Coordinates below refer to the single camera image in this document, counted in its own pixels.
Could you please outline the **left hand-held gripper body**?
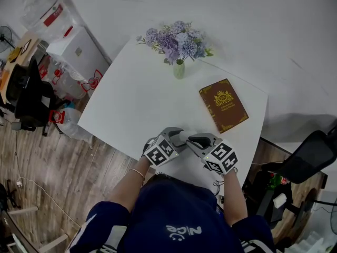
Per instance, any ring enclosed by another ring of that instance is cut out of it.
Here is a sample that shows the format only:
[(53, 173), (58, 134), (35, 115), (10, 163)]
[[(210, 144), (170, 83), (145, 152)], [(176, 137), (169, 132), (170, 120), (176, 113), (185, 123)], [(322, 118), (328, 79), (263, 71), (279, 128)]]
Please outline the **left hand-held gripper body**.
[(177, 158), (186, 149), (186, 142), (180, 138), (181, 132), (183, 132), (181, 128), (165, 128), (157, 137), (147, 141), (142, 156), (145, 156), (155, 167), (160, 167)]

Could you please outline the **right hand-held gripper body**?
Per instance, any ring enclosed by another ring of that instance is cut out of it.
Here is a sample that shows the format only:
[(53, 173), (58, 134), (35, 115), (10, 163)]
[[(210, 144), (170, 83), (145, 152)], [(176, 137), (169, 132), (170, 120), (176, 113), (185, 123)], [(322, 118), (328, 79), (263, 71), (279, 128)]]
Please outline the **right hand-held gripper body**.
[(230, 144), (211, 133), (198, 133), (186, 140), (187, 146), (201, 159), (210, 171), (226, 175), (238, 163)]

